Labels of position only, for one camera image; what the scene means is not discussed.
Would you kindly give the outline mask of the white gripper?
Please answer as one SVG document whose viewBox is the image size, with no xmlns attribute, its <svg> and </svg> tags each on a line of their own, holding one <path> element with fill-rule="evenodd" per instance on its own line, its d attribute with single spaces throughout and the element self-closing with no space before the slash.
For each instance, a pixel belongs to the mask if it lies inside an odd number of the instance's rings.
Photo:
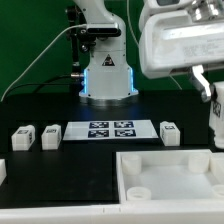
<svg viewBox="0 0 224 224">
<path fill-rule="evenodd" d="M 212 97 L 204 68 L 224 63 L 224 19 L 193 23 L 186 10 L 150 17 L 141 33 L 139 58 L 142 73 L 150 78 L 182 73 L 189 78 L 203 102 Z"/>
</svg>

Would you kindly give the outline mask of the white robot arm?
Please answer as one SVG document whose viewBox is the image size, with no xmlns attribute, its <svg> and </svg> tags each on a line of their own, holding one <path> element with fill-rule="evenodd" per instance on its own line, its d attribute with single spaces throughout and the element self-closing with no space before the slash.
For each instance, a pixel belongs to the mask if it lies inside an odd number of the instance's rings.
<svg viewBox="0 0 224 224">
<path fill-rule="evenodd" d="M 84 102 L 118 104 L 138 95 L 126 61 L 126 25 L 105 0 L 73 0 L 84 15 L 78 31 L 84 69 Z M 140 68 L 149 79 L 187 74 L 207 102 L 212 85 L 206 70 L 224 67 L 224 0 L 143 0 L 139 18 Z"/>
</svg>

